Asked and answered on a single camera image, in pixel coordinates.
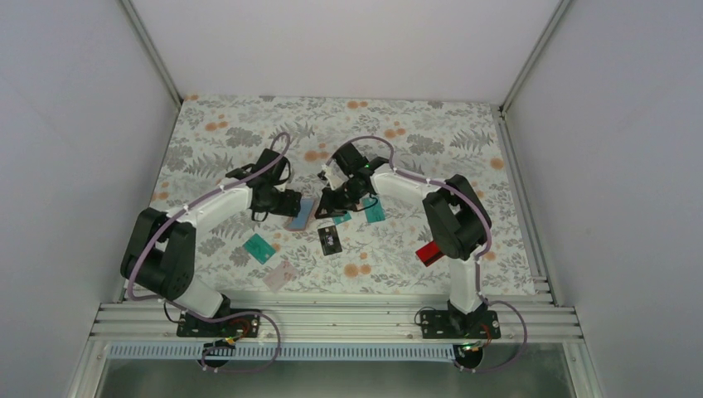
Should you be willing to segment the black VIP card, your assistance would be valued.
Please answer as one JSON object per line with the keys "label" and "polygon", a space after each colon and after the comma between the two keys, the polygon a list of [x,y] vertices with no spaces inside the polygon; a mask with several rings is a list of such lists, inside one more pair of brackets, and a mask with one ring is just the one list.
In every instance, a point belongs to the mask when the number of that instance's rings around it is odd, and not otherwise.
{"label": "black VIP card", "polygon": [[342,244],[335,225],[318,228],[318,237],[325,256],[342,252]]}

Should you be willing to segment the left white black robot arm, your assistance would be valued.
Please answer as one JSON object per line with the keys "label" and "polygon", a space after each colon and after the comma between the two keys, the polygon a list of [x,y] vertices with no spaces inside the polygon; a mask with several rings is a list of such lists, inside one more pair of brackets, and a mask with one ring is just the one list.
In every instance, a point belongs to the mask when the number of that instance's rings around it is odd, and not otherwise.
{"label": "left white black robot arm", "polygon": [[209,335],[224,333],[230,326],[230,301],[195,276],[198,238],[243,211],[297,216],[302,195],[285,188],[290,173],[290,161],[266,148],[256,163],[228,172],[217,188],[191,203],[170,211],[141,211],[120,268],[128,298],[164,299],[196,317]]}

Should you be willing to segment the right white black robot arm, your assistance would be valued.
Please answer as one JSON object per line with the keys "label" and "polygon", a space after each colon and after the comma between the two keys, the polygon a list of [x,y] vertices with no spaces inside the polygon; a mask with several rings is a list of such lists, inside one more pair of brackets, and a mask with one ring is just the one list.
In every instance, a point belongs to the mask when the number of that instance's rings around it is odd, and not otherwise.
{"label": "right white black robot arm", "polygon": [[322,165],[318,177],[326,183],[318,219],[342,216],[363,197],[394,197],[420,205],[439,256],[449,260],[450,329],[458,337],[470,337],[480,328],[488,310],[480,262],[492,245],[492,223],[465,177],[437,180],[397,167],[393,157],[368,159],[353,141]]}

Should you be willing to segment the teal card centre left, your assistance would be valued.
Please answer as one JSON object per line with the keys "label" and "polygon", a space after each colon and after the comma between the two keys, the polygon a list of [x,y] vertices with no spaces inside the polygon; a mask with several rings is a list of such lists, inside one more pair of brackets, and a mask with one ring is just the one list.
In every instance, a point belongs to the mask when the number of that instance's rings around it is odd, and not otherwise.
{"label": "teal card centre left", "polygon": [[352,218],[352,214],[350,212],[345,212],[341,216],[334,216],[332,218],[333,222],[335,225],[340,225],[344,222],[349,221]]}

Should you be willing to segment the teal card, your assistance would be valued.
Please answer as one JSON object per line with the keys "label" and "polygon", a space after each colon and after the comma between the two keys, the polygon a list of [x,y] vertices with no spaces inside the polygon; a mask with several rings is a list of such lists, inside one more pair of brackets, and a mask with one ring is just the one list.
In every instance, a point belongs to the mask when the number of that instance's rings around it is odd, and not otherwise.
{"label": "teal card", "polygon": [[277,250],[259,234],[252,235],[244,242],[243,247],[261,265],[265,265],[277,253]]}
{"label": "teal card", "polygon": [[335,225],[340,225],[344,222],[349,221],[352,218],[352,214],[350,212],[345,212],[341,216],[334,216],[332,218],[333,222]]}
{"label": "teal card", "polygon": [[377,223],[385,220],[385,212],[378,197],[365,197],[361,205],[368,223]]}

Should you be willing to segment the teal card centre right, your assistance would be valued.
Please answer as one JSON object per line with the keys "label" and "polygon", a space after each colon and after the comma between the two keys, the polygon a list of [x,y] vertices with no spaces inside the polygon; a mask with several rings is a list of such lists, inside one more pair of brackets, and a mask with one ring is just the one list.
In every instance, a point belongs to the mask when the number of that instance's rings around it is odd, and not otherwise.
{"label": "teal card centre right", "polygon": [[361,205],[368,223],[377,223],[385,220],[385,212],[378,197],[365,197]]}

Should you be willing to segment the teal card lower left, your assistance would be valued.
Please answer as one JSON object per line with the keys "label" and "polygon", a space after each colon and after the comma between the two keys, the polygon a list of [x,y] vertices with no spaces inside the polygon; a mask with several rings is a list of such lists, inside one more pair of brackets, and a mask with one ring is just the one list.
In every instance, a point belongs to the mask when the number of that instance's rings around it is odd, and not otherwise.
{"label": "teal card lower left", "polygon": [[261,265],[265,265],[277,253],[277,250],[259,234],[252,235],[244,242],[243,247]]}

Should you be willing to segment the pale pink card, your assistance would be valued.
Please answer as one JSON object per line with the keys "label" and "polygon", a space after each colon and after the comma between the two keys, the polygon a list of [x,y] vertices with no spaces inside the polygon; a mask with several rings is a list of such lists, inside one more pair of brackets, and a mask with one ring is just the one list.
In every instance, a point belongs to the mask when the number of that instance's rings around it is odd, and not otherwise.
{"label": "pale pink card", "polygon": [[288,282],[298,277],[298,270],[287,260],[282,261],[263,278],[264,284],[271,292],[278,292]]}

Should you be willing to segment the red card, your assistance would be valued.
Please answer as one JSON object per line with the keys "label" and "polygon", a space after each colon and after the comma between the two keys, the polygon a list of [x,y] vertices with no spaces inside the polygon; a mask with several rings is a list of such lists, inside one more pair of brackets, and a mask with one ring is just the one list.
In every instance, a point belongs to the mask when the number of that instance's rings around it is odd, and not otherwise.
{"label": "red card", "polygon": [[417,249],[415,254],[425,267],[430,267],[444,256],[434,240]]}

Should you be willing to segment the floral patterned table mat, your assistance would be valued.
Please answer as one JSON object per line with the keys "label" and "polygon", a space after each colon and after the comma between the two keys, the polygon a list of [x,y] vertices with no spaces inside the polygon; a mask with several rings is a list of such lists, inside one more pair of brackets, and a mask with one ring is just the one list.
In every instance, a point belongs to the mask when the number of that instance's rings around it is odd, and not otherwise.
{"label": "floral patterned table mat", "polygon": [[[152,198],[166,210],[186,204],[254,162],[289,133],[290,187],[318,198],[318,178],[332,152],[348,139],[368,158],[392,155],[395,165],[433,178],[468,179],[492,220],[492,247],[482,258],[487,295],[532,295],[535,283],[516,214],[492,110],[488,104],[419,100],[190,95],[184,99]],[[446,294],[448,260],[425,267],[415,251],[431,233],[423,209],[381,199],[385,220],[355,213],[337,228],[342,252],[325,256],[318,228],[286,231],[287,221],[253,221],[242,212],[203,235],[196,273],[219,290],[264,291],[263,278],[282,261],[298,277],[287,292],[329,294]],[[277,253],[265,265],[243,244],[259,234]]]}

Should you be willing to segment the aluminium rail frame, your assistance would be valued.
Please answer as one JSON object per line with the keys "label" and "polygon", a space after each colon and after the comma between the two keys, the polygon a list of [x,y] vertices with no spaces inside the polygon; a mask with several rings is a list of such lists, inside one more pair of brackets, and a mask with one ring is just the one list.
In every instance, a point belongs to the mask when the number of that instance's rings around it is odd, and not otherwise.
{"label": "aluminium rail frame", "polygon": [[[415,314],[422,307],[445,308],[437,294],[311,294],[234,292],[234,308],[258,309],[271,317],[284,342],[419,343]],[[549,294],[506,296],[514,311],[498,304],[500,343],[581,342],[584,334],[574,308],[557,307]],[[124,301],[99,306],[90,337],[94,340],[168,341],[177,336],[162,305]]]}

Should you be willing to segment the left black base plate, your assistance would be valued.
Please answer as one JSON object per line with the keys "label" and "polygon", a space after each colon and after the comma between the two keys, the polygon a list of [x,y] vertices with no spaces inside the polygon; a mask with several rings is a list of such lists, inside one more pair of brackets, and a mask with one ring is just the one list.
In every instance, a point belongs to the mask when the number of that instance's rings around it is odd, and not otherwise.
{"label": "left black base plate", "polygon": [[257,337],[261,321],[259,310],[245,311],[234,309],[235,313],[245,314],[223,322],[211,323],[183,314],[178,321],[176,335],[178,337]]}

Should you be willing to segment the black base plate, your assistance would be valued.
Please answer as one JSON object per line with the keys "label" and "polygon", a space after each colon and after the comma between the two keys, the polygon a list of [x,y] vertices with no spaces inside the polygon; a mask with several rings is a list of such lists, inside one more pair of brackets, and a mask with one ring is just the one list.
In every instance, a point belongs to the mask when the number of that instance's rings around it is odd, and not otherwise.
{"label": "black base plate", "polygon": [[497,313],[491,310],[463,316],[448,310],[423,309],[417,323],[424,339],[498,339],[502,336]]}
{"label": "black base plate", "polygon": [[245,311],[234,309],[235,313],[245,314],[223,322],[211,323],[183,314],[178,321],[176,335],[178,337],[257,337],[261,321],[259,310]]}

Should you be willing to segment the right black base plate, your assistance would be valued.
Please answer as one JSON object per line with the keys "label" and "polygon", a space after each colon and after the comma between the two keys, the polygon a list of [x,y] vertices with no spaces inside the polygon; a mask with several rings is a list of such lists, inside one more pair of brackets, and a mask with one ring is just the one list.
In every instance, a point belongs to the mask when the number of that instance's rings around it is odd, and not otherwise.
{"label": "right black base plate", "polygon": [[491,310],[463,316],[448,310],[423,309],[417,323],[424,339],[498,339],[502,336],[497,313]]}

